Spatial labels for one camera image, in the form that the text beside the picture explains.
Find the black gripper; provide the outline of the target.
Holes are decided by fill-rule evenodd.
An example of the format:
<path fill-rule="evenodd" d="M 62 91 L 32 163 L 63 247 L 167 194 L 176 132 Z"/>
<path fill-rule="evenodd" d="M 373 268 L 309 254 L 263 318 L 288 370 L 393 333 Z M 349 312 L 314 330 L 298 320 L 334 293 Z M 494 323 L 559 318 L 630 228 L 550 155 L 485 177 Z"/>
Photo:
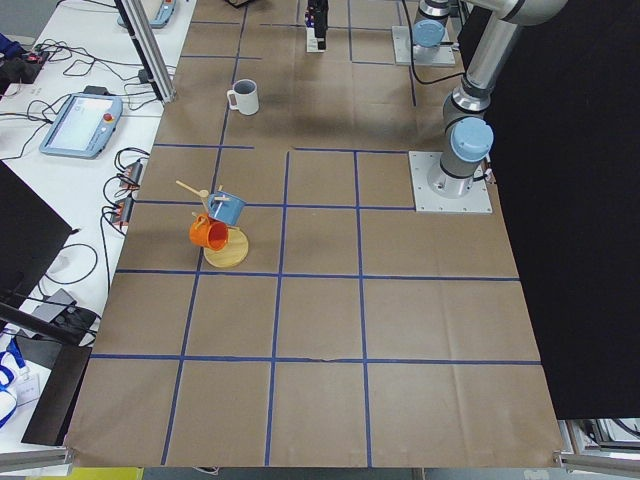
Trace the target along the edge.
<path fill-rule="evenodd" d="M 308 0 L 305 12 L 307 28 L 326 30 L 328 28 L 329 3 L 327 0 Z"/>

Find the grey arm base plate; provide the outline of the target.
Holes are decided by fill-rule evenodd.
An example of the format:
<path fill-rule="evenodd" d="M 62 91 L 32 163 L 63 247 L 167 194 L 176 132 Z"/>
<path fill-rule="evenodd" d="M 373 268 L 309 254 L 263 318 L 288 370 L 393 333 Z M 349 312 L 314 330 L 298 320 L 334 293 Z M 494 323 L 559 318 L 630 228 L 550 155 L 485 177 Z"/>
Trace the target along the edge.
<path fill-rule="evenodd" d="M 394 57 L 396 65 L 409 66 L 409 53 L 413 52 L 413 60 L 416 66 L 429 67 L 454 67 L 456 60 L 454 58 L 453 48 L 451 45 L 438 45 L 433 47 L 422 47 L 419 45 L 410 47 L 409 27 L 393 26 L 392 39 L 394 46 Z"/>
<path fill-rule="evenodd" d="M 441 152 L 408 153 L 415 210 L 436 214 L 491 214 L 493 208 L 481 168 L 467 179 L 447 175 Z"/>

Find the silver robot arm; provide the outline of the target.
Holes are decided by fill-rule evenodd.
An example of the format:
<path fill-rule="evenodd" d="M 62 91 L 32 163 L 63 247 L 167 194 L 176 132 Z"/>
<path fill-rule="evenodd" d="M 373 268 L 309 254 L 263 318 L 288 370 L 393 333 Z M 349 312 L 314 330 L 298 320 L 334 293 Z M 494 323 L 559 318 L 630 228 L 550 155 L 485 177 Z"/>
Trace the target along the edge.
<path fill-rule="evenodd" d="M 432 190 L 450 199 L 471 190 L 474 173 L 492 148 L 494 133 L 484 114 L 521 29 L 549 21 L 566 1 L 495 0 L 473 5 L 489 10 L 491 16 L 460 84 L 443 105 L 446 143 L 439 162 L 428 173 Z"/>
<path fill-rule="evenodd" d="M 327 49 L 328 12 L 328 1 L 307 2 L 305 27 L 312 51 L 324 52 Z M 449 13 L 449 1 L 420 1 L 414 20 L 408 22 L 410 46 L 440 46 L 444 41 Z"/>

